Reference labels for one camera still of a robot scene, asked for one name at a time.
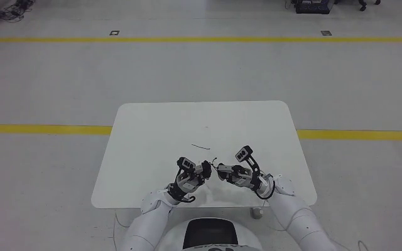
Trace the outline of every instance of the concrete floor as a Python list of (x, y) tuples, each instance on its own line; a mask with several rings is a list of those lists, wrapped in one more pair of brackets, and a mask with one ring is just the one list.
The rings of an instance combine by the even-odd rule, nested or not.
[[(2, 37), (402, 36), (402, 2), (296, 15), (280, 0), (38, 1)], [(127, 102), (283, 100), (298, 129), (402, 130), (399, 43), (1, 43), (0, 124), (112, 125)], [(107, 136), (0, 135), (0, 250), (112, 250), (114, 210), (90, 204)], [(402, 143), (302, 141), (336, 241), (400, 250)], [(128, 224), (136, 210), (119, 210)], [(266, 250), (298, 250), (247, 210), (188, 210), (249, 227)], [(117, 238), (124, 229), (118, 228)]]

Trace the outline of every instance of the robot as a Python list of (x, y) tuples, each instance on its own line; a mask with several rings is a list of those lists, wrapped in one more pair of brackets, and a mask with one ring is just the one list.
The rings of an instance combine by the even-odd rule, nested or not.
[(302, 251), (338, 250), (308, 205), (295, 196), (291, 180), (264, 174), (251, 156), (253, 150), (244, 146), (235, 158), (241, 165), (216, 167), (208, 161), (196, 166), (181, 157), (174, 183), (153, 191), (143, 199), (141, 216), (134, 219), (121, 244), (120, 251), (154, 251), (159, 244), (163, 251), (262, 251), (258, 238), (236, 222), (221, 218), (198, 218), (172, 228), (162, 239), (168, 218), (179, 203), (191, 203), (193, 193), (212, 174), (211, 166), (222, 181), (247, 187), (266, 200), (280, 225), (290, 234)]

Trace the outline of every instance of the yellow tape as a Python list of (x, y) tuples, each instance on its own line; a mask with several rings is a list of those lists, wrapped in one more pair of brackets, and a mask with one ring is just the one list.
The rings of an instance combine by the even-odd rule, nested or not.
[[(6, 125), (0, 134), (79, 134), (110, 135), (111, 126), (100, 125)], [(402, 141), (402, 131), (297, 130), (299, 139), (353, 141)]]
[(147, 38), (0, 38), (0, 43), (402, 43), (402, 37), (147, 37)]
[(3, 134), (110, 135), (111, 126), (98, 125), (0, 125)]
[(299, 139), (402, 141), (402, 131), (297, 130)]

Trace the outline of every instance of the tabletop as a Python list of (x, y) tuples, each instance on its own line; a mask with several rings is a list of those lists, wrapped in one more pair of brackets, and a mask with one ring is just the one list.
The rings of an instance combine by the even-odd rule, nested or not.
[[(308, 205), (317, 200), (310, 172), (282, 101), (124, 104), (116, 115), (92, 194), (96, 208), (140, 208), (147, 193), (174, 182), (176, 161), (186, 157), (226, 165), (243, 146), (262, 171), (290, 178)], [(252, 207), (251, 190), (221, 181), (215, 170), (182, 207)]]

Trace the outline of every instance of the black cable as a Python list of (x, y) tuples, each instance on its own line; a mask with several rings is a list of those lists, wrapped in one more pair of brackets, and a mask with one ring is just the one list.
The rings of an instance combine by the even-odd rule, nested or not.
[(179, 199), (175, 199), (175, 200), (183, 202), (183, 203), (191, 203), (191, 202), (195, 201), (195, 197), (191, 196), (188, 200), (179, 200)]
[(257, 191), (254, 191), (255, 193), (256, 193), (256, 195), (258, 196), (258, 198), (260, 198), (260, 199), (262, 199), (262, 200), (268, 200), (270, 197), (272, 197), (272, 195), (274, 194), (274, 191), (275, 191), (275, 181), (272, 181), (273, 182), (273, 185), (272, 185), (272, 191), (271, 191), (271, 193), (268, 195), (268, 197), (261, 197), (261, 195), (259, 195), (258, 193), (257, 193)]

